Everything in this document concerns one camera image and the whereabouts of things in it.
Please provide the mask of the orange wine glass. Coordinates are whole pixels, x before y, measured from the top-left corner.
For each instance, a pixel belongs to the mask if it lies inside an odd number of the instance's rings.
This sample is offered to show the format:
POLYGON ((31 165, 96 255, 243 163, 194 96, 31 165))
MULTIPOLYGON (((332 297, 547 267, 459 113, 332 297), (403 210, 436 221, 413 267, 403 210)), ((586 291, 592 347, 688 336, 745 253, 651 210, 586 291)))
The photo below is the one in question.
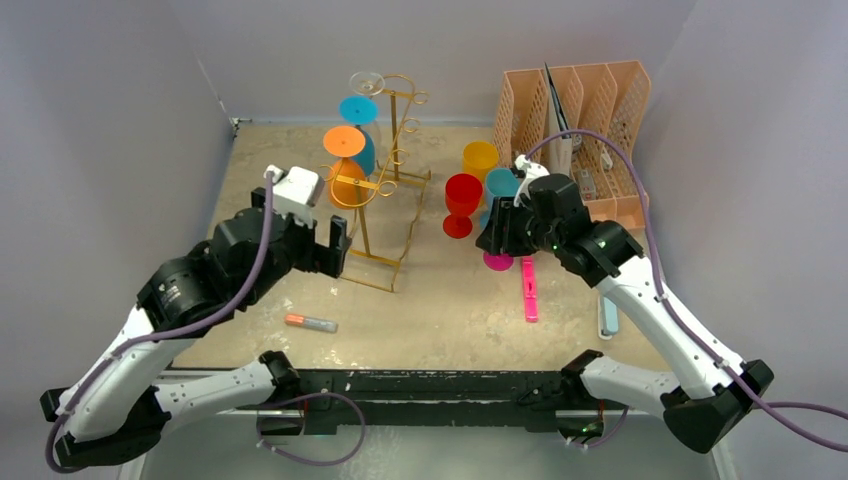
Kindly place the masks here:
POLYGON ((327 196, 329 201, 340 209, 351 209, 361 202, 365 189, 351 181, 363 181, 365 173, 354 157, 361 153, 366 146, 364 134, 354 126, 336 126, 331 128, 323 137, 323 147, 337 161, 330 167, 327 180, 327 196))

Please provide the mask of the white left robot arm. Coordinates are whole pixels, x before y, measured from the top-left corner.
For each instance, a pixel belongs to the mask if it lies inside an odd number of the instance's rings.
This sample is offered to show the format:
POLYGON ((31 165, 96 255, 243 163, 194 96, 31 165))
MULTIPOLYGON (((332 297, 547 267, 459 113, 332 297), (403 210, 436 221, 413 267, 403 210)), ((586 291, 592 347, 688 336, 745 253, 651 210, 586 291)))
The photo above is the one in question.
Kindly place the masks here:
POLYGON ((329 221, 329 241, 314 221, 299 223, 263 188, 251 206, 218 223, 212 236, 164 262, 138 293, 118 336, 76 384, 45 391, 51 423, 48 466, 61 474, 120 465, 193 421, 240 407, 284 409, 301 379, 279 351, 220 376, 164 385, 158 375, 206 335, 256 304, 293 270, 338 277, 350 246, 347 222, 329 221))

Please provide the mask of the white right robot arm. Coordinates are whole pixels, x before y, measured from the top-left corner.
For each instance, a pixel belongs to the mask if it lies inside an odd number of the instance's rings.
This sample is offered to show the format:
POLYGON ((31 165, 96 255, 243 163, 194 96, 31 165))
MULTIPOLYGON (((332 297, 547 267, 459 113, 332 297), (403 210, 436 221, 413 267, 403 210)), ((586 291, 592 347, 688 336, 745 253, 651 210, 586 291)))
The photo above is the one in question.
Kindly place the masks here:
POLYGON ((746 360, 706 329, 654 274, 641 244, 613 220, 592 219, 564 174, 528 180, 515 197, 494 198, 476 241, 510 257, 553 254, 568 272, 610 299, 661 354, 670 371, 648 371, 585 353, 565 369, 564 399, 584 407, 612 400, 663 420, 690 450, 710 452, 774 380, 768 364, 746 360))

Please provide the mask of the red wine glass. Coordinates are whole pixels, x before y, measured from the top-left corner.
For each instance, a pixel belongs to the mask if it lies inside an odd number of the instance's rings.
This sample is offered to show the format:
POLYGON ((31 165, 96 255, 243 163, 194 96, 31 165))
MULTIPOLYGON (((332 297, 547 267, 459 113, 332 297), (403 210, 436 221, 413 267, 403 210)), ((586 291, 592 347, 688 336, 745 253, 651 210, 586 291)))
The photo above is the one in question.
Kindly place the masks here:
POLYGON ((443 231, 454 239, 465 238, 473 229, 471 216, 481 203, 483 185, 471 174, 457 173, 447 180, 444 192, 449 214, 443 220, 443 231))

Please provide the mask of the yellow wine glass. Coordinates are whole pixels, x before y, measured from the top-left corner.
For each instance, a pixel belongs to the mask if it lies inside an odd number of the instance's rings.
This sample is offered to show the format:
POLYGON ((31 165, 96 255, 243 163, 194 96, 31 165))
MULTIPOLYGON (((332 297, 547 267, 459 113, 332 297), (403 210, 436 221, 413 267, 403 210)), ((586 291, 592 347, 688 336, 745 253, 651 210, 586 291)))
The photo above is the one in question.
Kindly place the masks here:
POLYGON ((462 172, 485 182, 488 173, 497 167, 499 154, 497 148, 486 141, 474 141, 467 144, 462 152, 462 172))

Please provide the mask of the magenta wine glass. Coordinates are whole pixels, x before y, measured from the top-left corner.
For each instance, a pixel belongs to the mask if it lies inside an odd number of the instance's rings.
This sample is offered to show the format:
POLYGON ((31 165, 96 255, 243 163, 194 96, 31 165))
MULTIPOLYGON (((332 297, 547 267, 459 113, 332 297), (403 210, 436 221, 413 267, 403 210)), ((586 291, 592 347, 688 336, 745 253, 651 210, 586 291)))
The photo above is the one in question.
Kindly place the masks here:
POLYGON ((493 271, 503 272, 509 270, 514 264, 514 258, 508 254, 483 253, 484 264, 493 271))

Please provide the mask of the light blue wine glass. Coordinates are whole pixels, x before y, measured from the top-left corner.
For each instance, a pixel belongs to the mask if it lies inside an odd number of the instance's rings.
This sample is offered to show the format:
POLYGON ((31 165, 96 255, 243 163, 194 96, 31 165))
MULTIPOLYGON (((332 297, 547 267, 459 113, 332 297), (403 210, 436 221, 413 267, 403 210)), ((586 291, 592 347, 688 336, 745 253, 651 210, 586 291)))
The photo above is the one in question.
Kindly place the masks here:
POLYGON ((484 211, 479 224, 482 229, 488 224, 490 210, 496 197, 513 198, 520 187, 520 181, 508 168, 494 168, 489 171, 483 182, 484 211))

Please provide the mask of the teal wine glass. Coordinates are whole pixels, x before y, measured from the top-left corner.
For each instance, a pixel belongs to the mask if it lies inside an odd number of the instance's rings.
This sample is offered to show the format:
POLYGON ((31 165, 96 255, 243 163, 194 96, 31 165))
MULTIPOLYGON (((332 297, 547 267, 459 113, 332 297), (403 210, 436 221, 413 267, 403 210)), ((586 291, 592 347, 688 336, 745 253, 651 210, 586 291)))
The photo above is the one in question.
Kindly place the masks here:
POLYGON ((369 97, 354 95, 342 100, 338 110, 345 121, 364 135, 365 146, 353 157, 353 160, 360 166, 365 176, 369 177, 376 168, 376 146, 370 133, 365 130, 365 126, 377 119, 378 106, 369 97))

